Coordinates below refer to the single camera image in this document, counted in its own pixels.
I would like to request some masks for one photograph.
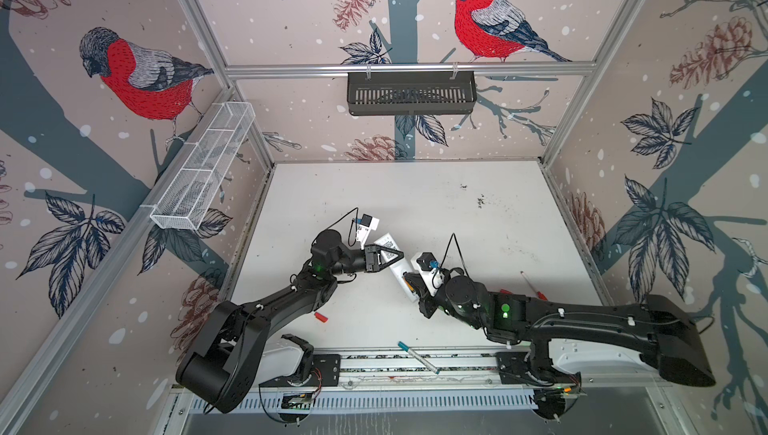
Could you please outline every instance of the red marker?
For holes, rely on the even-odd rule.
[[[525,280],[525,283],[528,284],[528,286],[531,288],[534,294],[536,294],[537,297],[539,297],[541,300],[547,300],[547,298],[542,294],[540,291],[536,290],[536,287],[533,286],[530,280],[528,280],[528,277],[525,276],[525,273],[523,271],[520,272],[520,275],[523,276],[523,280]]]

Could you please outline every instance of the white tabletop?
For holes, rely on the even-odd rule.
[[[600,305],[536,162],[397,162],[280,164],[267,192],[232,301],[258,300],[289,283],[310,257],[318,232],[360,207],[381,220],[369,243],[387,232],[410,259],[438,260],[456,232],[468,274],[489,291],[533,295],[525,271],[551,301]],[[346,240],[348,217],[335,229]],[[461,266],[456,248],[447,267]],[[442,313],[424,318],[386,269],[339,285],[319,312],[285,326],[321,348],[498,346],[482,331]]]

